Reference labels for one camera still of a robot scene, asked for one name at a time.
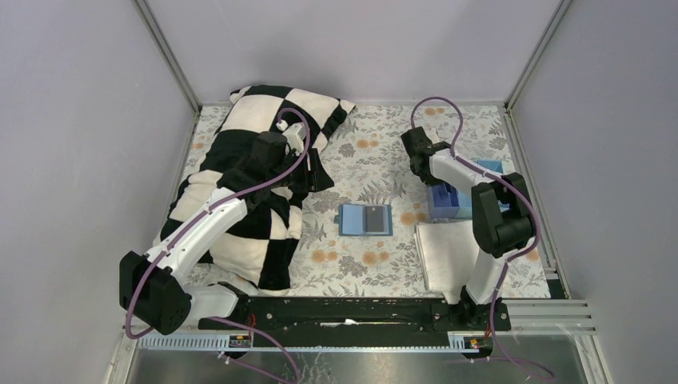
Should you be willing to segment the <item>dark grey credit card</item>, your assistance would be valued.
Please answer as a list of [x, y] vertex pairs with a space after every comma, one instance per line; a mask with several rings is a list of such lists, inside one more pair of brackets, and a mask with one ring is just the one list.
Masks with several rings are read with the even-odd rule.
[[367, 234], [381, 234], [386, 231], [385, 212], [384, 206], [365, 207], [364, 224]]

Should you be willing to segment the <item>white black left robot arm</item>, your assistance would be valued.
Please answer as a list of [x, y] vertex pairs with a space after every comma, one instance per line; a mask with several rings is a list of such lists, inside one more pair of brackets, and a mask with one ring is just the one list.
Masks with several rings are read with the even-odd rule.
[[118, 291], [126, 310], [126, 336], [137, 339], [152, 330], [168, 335], [185, 322], [228, 318], [239, 301], [237, 294], [219, 284], [188, 287], [187, 274], [272, 189], [300, 187], [316, 192], [315, 154], [308, 127], [259, 134], [249, 156], [227, 172], [225, 185], [212, 191], [194, 214], [144, 254], [130, 251], [123, 256]]

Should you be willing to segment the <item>blue card holder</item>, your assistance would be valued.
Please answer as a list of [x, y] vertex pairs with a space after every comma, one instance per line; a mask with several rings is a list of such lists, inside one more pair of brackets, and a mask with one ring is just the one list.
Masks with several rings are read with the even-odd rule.
[[342, 204], [334, 218], [338, 234], [346, 237], [392, 236], [390, 205]]

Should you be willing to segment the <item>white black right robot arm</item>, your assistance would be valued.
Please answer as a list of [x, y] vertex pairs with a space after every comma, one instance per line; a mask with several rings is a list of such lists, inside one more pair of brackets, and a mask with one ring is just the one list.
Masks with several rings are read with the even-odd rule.
[[401, 135], [411, 171], [428, 186], [447, 183], [471, 198], [473, 237], [479, 254], [461, 302], [469, 309], [495, 310], [508, 263], [530, 253], [540, 240], [524, 177], [499, 174], [434, 143], [422, 127]]

